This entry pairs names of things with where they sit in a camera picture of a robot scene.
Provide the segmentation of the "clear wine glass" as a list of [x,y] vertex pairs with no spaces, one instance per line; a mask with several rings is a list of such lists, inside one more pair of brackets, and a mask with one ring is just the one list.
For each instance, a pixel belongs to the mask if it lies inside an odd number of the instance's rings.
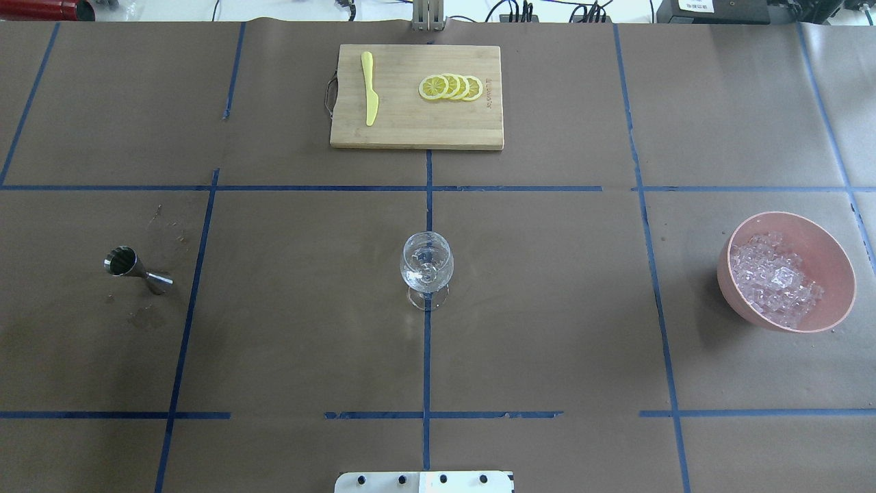
[[399,266],[413,306],[431,312],[445,305],[454,274],[454,256],[446,238],[434,231],[413,234],[404,243]]

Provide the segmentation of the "yellow plastic knife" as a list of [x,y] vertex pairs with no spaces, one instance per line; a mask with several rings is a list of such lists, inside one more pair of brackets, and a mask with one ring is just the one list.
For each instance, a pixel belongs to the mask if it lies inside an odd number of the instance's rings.
[[372,52],[361,53],[361,68],[363,70],[365,124],[373,126],[379,110],[379,95],[374,88],[374,56]]

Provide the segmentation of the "red cylinder bottle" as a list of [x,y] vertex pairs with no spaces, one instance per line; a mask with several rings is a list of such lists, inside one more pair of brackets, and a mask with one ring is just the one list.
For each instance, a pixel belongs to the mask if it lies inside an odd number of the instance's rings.
[[2,20],[94,21],[88,1],[1,1]]

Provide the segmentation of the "steel jigger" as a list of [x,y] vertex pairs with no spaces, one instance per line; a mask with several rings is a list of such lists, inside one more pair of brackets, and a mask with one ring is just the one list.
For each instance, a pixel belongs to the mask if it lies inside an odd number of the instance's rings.
[[150,271],[140,256],[130,246],[117,246],[107,253],[103,267],[113,277],[132,277],[141,279],[151,294],[165,294],[173,286],[167,274]]

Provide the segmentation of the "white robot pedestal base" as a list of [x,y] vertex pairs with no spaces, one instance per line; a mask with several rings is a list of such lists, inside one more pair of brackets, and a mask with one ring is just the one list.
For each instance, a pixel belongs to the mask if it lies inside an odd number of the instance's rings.
[[335,492],[514,492],[513,473],[501,470],[348,472]]

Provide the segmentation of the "lemon slice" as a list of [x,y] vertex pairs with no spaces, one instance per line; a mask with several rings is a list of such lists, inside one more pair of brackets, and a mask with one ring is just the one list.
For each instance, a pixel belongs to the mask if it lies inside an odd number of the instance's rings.
[[478,98],[482,96],[482,92],[484,91],[484,84],[476,76],[466,75],[464,76],[464,79],[466,81],[466,84],[468,84],[468,90],[462,97],[462,101],[473,102],[475,100],[478,100]]
[[463,100],[465,97],[468,97],[470,89],[468,77],[454,74],[454,78],[456,78],[456,90],[451,94],[450,99],[454,101]]
[[444,75],[430,75],[419,84],[418,92],[427,101],[440,100],[447,97],[450,82]]
[[454,78],[454,74],[441,74],[441,77],[446,81],[446,90],[441,98],[450,99],[451,94],[456,90],[456,78]]

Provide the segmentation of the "pile of ice cubes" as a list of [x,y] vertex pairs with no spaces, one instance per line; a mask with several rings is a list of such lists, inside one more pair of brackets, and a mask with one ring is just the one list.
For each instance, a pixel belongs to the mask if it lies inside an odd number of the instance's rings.
[[782,233],[755,234],[730,247],[732,279],[748,306],[767,320],[798,329],[825,290],[803,271],[803,259]]

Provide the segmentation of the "pink bowl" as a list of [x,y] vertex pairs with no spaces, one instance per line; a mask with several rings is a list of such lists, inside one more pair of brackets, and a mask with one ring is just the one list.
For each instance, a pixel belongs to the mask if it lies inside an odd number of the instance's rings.
[[[802,274],[824,288],[797,327],[783,327],[757,312],[745,300],[731,269],[731,249],[740,247],[756,234],[780,233],[791,253],[801,256]],[[723,299],[745,321],[778,333],[824,333],[841,324],[856,302],[856,274],[849,256],[835,237],[812,220],[791,212],[769,210],[745,219],[726,238],[717,259],[717,283]]]

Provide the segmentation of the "bamboo cutting board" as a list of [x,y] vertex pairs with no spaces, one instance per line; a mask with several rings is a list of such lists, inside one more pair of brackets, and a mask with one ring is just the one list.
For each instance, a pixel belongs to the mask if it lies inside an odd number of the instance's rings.
[[[381,100],[373,126],[365,124],[365,51],[374,56],[374,88]],[[420,97],[420,82],[441,74],[476,76],[484,84],[482,96],[473,102]],[[337,82],[335,149],[500,151],[506,143],[498,46],[344,44]]]

